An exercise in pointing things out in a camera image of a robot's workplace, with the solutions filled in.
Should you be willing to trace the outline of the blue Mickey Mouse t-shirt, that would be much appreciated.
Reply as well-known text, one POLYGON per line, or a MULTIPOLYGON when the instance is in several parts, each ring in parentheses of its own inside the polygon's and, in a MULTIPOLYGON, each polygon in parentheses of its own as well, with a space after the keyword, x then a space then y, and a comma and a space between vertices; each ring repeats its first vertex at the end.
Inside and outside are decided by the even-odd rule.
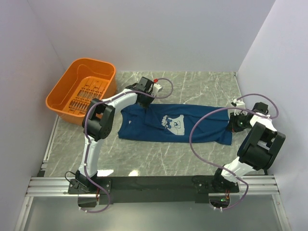
POLYGON ((212 106, 191 104, 137 104, 121 111, 123 122, 118 132, 121 139, 150 142, 217 142, 231 145, 232 133, 227 111, 216 112, 198 124, 200 118, 215 111, 212 106))

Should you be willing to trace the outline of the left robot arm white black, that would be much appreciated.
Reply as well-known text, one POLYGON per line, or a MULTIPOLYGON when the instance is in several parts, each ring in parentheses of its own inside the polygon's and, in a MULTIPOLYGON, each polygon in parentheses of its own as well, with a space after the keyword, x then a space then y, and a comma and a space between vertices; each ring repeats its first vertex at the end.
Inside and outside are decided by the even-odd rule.
POLYGON ((81 164, 71 181, 71 187, 84 193, 96 189, 98 159, 103 144, 112 130, 114 117, 122 109, 138 104, 147 107, 163 87, 157 80, 142 77, 138 83, 127 86, 120 93, 107 99, 93 99, 82 122, 85 146, 81 164))

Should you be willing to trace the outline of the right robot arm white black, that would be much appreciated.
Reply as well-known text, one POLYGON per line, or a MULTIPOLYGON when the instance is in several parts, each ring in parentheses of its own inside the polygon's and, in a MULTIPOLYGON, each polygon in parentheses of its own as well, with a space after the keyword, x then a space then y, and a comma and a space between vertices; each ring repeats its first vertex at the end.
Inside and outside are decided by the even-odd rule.
POLYGON ((211 186, 216 192, 232 191, 238 180, 237 177, 258 170, 269 169, 276 159, 286 135, 279 132, 272 124, 268 105, 255 103, 253 112, 244 113, 235 110, 230 114, 227 130, 240 132, 250 129, 241 144, 237 157, 225 169, 218 168, 211 180, 211 186))

